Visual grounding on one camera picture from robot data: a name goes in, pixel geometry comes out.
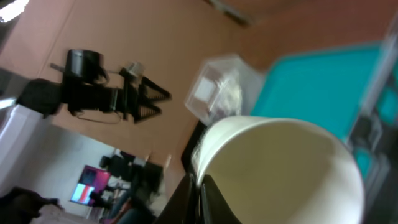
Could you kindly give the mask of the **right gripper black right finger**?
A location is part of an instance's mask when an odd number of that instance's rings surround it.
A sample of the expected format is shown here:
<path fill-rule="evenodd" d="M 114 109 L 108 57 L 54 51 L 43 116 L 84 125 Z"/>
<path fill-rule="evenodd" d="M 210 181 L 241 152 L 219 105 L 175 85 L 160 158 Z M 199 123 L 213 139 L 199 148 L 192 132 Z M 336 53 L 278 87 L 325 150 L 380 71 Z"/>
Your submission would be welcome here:
<path fill-rule="evenodd" d="M 200 217 L 204 224 L 241 224 L 210 175 L 200 188 Z"/>

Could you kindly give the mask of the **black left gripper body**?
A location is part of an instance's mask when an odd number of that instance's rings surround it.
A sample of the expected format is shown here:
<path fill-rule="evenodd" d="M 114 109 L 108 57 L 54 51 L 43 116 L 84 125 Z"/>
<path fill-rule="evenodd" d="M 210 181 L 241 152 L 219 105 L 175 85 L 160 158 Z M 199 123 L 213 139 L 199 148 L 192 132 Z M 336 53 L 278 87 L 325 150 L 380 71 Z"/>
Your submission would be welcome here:
<path fill-rule="evenodd" d="M 135 87 L 143 78 L 144 67 L 131 63 L 117 72 L 123 87 L 109 87 L 110 77 L 103 68 L 103 55 L 91 50 L 70 49 L 62 77 L 62 103 L 72 116 L 81 118 L 85 110 L 116 113 L 124 120 L 146 119 L 141 107 L 146 104 L 142 88 Z"/>

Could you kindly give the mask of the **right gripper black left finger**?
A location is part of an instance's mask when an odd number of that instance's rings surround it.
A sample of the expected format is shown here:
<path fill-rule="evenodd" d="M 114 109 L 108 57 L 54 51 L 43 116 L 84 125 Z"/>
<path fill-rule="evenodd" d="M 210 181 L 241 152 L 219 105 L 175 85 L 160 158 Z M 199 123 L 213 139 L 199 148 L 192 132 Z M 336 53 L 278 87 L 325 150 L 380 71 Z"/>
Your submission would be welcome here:
<path fill-rule="evenodd" d="M 193 224 L 196 211 L 196 185 L 193 174 L 186 174 L 154 224 Z"/>

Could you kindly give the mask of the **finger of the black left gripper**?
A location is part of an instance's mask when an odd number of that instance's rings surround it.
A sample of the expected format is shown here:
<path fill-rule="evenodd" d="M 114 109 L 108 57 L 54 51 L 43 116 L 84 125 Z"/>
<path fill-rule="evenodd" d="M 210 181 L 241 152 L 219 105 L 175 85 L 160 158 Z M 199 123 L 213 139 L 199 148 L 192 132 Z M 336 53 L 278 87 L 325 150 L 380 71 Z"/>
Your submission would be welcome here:
<path fill-rule="evenodd" d="M 154 105 L 138 105 L 133 113 L 134 123 L 140 123 L 161 115 L 162 110 Z"/>
<path fill-rule="evenodd" d="M 172 99 L 172 95 L 156 83 L 143 77 L 141 80 L 141 93 L 152 103 L 167 101 Z"/>

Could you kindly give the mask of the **cream cup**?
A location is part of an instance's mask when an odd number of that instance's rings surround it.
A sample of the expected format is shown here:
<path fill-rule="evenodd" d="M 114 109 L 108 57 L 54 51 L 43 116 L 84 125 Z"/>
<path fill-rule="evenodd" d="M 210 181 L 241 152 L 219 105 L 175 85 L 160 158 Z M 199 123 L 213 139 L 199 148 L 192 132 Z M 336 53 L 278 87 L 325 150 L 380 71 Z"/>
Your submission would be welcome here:
<path fill-rule="evenodd" d="M 361 223 L 364 184 L 346 145 L 299 119 L 231 116 L 212 125 L 195 159 L 242 223 Z"/>

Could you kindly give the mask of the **white napkin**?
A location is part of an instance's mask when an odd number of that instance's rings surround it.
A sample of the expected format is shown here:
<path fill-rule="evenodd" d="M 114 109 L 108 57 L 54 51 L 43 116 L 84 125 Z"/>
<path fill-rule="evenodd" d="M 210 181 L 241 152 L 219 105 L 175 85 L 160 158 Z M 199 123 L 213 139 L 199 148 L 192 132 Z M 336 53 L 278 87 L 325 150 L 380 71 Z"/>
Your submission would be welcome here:
<path fill-rule="evenodd" d="M 243 94 L 239 80 L 239 72 L 228 72 L 219 82 L 219 93 L 214 104 L 215 111 L 221 116 L 240 115 Z"/>

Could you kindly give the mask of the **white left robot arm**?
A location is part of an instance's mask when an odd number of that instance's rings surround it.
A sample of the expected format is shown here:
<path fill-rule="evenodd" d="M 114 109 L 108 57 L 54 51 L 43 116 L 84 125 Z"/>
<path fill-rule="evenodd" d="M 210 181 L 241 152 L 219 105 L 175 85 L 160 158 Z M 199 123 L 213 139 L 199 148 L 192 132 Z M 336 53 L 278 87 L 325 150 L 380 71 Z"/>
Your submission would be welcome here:
<path fill-rule="evenodd" d="M 92 50 L 70 49 L 65 66 L 51 64 L 62 73 L 61 83 L 36 78 L 27 82 L 15 97 L 1 98 L 1 193 L 13 188 L 32 154 L 35 134 L 60 107 L 82 119 L 86 111 L 115 114 L 119 121 L 133 118 L 140 123 L 160 115 L 156 105 L 172 95 L 143 75 L 143 66 L 131 63 L 117 72 L 123 78 L 121 88 L 109 87 L 109 71 L 103 67 L 103 55 Z"/>

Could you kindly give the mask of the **black plastic tray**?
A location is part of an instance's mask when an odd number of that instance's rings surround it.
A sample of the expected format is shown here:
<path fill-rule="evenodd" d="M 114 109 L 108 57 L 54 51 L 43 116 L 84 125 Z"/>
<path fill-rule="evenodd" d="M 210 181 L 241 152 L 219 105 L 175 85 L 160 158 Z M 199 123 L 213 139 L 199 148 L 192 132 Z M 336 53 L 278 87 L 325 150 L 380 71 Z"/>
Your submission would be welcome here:
<path fill-rule="evenodd" d="M 191 158 L 194 149 L 200 142 L 200 139 L 204 135 L 206 128 L 207 126 L 201 121 L 197 122 L 197 125 L 195 126 L 195 129 L 193 130 L 184 151 L 182 152 L 181 162 L 186 173 L 193 173 Z"/>

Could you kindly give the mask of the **clear plastic bin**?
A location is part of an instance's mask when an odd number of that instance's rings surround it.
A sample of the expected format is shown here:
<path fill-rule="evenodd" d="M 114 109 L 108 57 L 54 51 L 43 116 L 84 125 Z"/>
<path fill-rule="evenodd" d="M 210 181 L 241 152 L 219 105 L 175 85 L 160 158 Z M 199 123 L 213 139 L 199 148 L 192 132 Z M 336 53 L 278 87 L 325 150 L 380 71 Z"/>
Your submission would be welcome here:
<path fill-rule="evenodd" d="M 263 73 L 252 68 L 236 54 L 208 59 L 201 66 L 185 100 L 186 108 L 206 126 L 228 117 L 218 114 L 214 104 L 220 90 L 218 82 L 233 70 L 239 72 L 243 94 L 240 115 L 249 115 L 256 104 L 265 82 Z"/>

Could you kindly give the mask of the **background monitor screen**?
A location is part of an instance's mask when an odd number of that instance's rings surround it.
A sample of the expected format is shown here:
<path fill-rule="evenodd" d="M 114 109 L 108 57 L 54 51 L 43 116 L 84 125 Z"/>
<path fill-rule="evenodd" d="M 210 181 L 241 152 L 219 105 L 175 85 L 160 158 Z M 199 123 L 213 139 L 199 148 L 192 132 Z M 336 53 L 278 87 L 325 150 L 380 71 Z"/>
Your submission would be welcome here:
<path fill-rule="evenodd" d="M 84 166 L 70 201 L 80 205 L 92 206 L 94 200 L 90 198 L 90 194 L 102 192 L 110 177 L 111 174 L 105 170 L 88 165 Z"/>

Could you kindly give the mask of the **teal serving tray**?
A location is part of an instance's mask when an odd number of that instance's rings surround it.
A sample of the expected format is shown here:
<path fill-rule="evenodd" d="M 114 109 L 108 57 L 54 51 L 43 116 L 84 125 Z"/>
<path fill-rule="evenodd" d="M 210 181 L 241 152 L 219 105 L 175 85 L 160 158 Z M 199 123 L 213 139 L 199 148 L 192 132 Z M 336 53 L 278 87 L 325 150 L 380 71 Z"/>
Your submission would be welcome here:
<path fill-rule="evenodd" d="M 308 121 L 348 144 L 380 48 L 357 45 L 278 60 L 251 115 Z"/>

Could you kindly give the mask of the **grey dish rack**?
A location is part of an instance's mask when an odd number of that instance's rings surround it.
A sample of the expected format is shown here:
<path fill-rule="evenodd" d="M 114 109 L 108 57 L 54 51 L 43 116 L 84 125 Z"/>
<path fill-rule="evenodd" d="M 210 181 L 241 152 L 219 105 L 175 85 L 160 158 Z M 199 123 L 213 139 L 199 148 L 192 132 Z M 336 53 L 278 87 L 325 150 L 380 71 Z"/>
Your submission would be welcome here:
<path fill-rule="evenodd" d="M 382 41 L 348 144 L 365 188 L 363 223 L 397 224 L 397 19 Z"/>

